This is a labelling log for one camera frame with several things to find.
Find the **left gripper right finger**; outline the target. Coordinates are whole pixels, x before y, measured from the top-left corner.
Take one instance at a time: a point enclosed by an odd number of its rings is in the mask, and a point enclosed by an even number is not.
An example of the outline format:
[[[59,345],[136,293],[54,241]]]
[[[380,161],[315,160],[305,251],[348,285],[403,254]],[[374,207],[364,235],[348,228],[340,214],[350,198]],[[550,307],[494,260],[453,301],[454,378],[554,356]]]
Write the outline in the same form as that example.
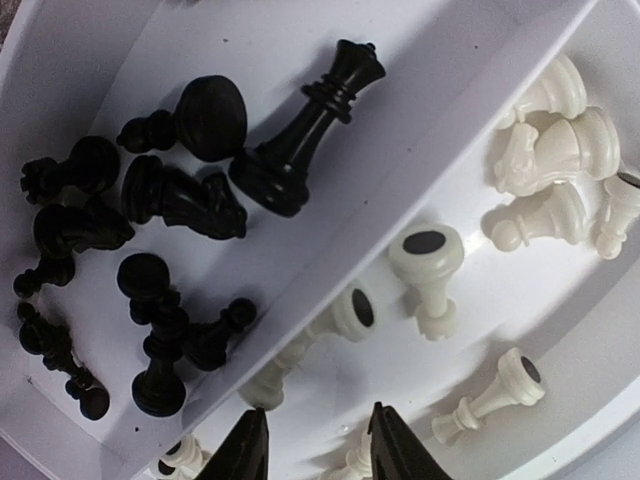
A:
[[[392,406],[374,404],[368,433],[373,480],[450,479]]]

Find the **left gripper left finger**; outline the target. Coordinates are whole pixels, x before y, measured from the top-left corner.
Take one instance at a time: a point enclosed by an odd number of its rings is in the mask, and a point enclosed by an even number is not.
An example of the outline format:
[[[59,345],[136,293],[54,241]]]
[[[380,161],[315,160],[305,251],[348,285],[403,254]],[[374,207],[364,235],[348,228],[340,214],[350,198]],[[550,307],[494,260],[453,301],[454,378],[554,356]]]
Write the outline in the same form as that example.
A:
[[[262,408],[245,411],[197,480],[267,480],[269,430]]]

